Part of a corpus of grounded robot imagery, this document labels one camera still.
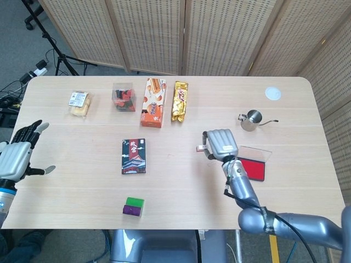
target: black tripod leg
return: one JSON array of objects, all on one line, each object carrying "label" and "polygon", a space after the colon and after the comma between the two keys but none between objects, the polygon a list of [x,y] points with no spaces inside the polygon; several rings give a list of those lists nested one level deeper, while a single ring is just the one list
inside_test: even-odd
[{"label": "black tripod leg", "polygon": [[84,60],[81,60],[81,59],[73,58],[71,56],[66,56],[66,58],[71,59],[71,60],[75,60],[75,61],[79,61],[81,63],[85,63],[85,64],[88,64],[88,65],[92,65],[92,66],[95,66],[95,67],[98,66],[97,64],[90,63],[90,62],[87,62],[87,61],[84,61]]},{"label": "black tripod leg", "polygon": [[78,72],[71,66],[71,64],[67,61],[66,57],[64,57],[62,61],[66,65],[68,70],[71,72],[72,76],[79,76]]},{"label": "black tripod leg", "polygon": [[60,63],[61,63],[61,59],[58,58],[57,59],[57,64],[56,64],[56,72],[55,72],[55,76],[59,75],[59,67],[60,67]]}]

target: snack box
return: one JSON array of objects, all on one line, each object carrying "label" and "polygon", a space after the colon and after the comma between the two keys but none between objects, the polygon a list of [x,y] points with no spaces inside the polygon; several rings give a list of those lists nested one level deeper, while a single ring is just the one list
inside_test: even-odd
[{"label": "snack box", "polygon": [[148,78],[146,81],[143,109],[140,123],[147,127],[162,127],[163,106],[166,97],[166,81]]}]

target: jeans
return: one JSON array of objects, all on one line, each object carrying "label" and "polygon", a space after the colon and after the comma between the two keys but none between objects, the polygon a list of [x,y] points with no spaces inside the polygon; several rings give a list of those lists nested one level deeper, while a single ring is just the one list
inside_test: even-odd
[{"label": "jeans", "polygon": [[42,233],[30,232],[23,236],[18,245],[8,253],[6,240],[0,235],[0,256],[6,255],[0,263],[29,263],[41,252],[44,240],[45,236]]}]

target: robotic arm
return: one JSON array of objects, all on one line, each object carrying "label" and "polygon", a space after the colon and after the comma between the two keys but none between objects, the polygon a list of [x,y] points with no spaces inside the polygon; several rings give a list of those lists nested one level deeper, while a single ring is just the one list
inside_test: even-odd
[{"label": "robotic arm", "polygon": [[342,213],[342,228],[322,216],[291,213],[275,214],[261,207],[240,160],[237,145],[229,129],[205,131],[202,143],[209,141],[212,153],[204,149],[208,159],[221,162],[227,177],[225,194],[236,199],[243,210],[239,214],[239,226],[247,233],[269,233],[279,237],[322,245],[342,250],[341,263],[351,262],[351,207]]},{"label": "robotic arm", "polygon": [[31,168],[29,162],[39,136],[48,127],[49,123],[36,121],[18,130],[10,144],[6,141],[0,144],[0,228],[16,195],[15,184],[26,175],[44,175],[55,169],[55,166],[47,169]]}]

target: metal pitcher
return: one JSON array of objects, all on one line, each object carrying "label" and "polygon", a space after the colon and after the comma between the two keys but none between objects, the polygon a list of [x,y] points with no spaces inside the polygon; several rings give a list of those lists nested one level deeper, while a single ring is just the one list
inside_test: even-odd
[{"label": "metal pitcher", "polygon": [[237,119],[241,121],[241,127],[249,132],[255,130],[257,126],[263,126],[269,122],[278,122],[277,119],[272,119],[271,121],[267,121],[263,124],[260,124],[260,122],[262,121],[262,114],[256,110],[250,110],[247,113],[247,115],[239,114]]}]

